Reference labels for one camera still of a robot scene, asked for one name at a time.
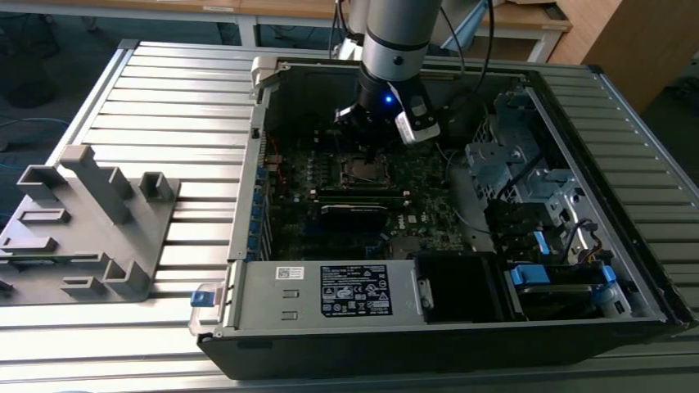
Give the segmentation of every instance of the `power supply label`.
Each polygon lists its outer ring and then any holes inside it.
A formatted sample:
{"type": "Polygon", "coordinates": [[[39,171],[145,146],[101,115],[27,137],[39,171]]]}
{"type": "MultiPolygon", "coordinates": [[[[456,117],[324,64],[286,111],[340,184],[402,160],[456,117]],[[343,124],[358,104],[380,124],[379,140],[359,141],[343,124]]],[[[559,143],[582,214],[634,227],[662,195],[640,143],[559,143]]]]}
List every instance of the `power supply label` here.
{"type": "Polygon", "coordinates": [[[386,264],[322,266],[320,298],[326,318],[392,315],[386,264]]]}

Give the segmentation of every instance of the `blue tab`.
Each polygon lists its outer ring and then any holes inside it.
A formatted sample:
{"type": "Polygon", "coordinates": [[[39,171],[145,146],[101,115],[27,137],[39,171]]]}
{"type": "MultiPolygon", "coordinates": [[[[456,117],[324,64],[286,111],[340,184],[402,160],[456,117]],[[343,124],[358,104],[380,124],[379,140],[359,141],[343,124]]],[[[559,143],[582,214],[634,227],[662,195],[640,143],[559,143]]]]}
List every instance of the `blue tab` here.
{"type": "Polygon", "coordinates": [[[542,264],[520,264],[510,270],[510,276],[515,285],[551,284],[544,265],[542,264]]]}
{"type": "Polygon", "coordinates": [[[512,277],[515,285],[522,285],[524,283],[524,278],[522,278],[519,269],[510,270],[510,276],[512,277]]]}
{"type": "Polygon", "coordinates": [[[213,307],[213,297],[216,294],[208,291],[193,291],[189,304],[192,307],[213,307]]]}
{"type": "Polygon", "coordinates": [[[540,231],[536,231],[534,233],[534,237],[536,237],[536,242],[539,242],[539,249],[542,250],[542,254],[551,254],[551,250],[548,249],[548,245],[546,244],[544,234],[540,231]]]}
{"type": "Polygon", "coordinates": [[[604,274],[604,279],[607,280],[607,282],[616,281],[616,274],[614,273],[614,269],[611,266],[602,267],[602,274],[604,274]]]}

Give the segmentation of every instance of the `white sticker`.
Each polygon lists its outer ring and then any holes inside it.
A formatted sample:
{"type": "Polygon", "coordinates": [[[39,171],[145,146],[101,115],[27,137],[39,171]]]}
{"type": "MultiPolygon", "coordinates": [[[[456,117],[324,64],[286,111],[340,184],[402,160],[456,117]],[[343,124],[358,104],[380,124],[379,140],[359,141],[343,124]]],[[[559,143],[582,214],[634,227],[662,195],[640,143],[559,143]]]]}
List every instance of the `white sticker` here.
{"type": "Polygon", "coordinates": [[[276,268],[276,279],[277,280],[303,280],[304,279],[304,268],[300,266],[295,267],[279,267],[276,268]]]}
{"type": "Polygon", "coordinates": [[[229,7],[201,7],[204,11],[217,11],[217,12],[232,12],[232,8],[229,7]]]}
{"type": "Polygon", "coordinates": [[[555,26],[555,25],[543,25],[543,30],[562,30],[566,31],[568,28],[566,26],[555,26]]]}

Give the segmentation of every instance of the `slotted aluminum workbench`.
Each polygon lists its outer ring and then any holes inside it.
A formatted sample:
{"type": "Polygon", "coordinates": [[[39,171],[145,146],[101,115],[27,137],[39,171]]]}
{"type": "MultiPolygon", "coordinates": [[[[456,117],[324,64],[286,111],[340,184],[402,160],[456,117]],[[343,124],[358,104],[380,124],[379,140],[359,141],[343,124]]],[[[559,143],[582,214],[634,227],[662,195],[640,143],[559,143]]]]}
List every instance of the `slotted aluminum workbench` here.
{"type": "MultiPolygon", "coordinates": [[[[519,391],[694,390],[698,330],[564,368],[336,381],[225,378],[188,332],[189,294],[224,277],[252,107],[249,67],[260,54],[324,56],[171,43],[124,43],[117,50],[48,164],[65,144],[85,143],[97,162],[117,165],[127,177],[161,171],[183,180],[152,294],[137,304],[0,308],[0,391],[338,391],[494,382],[518,382],[519,391]]],[[[699,307],[699,193],[606,76],[580,66],[494,66],[534,68],[546,77],[684,298],[699,307]]],[[[204,321],[215,323],[215,315],[204,321]]]]}

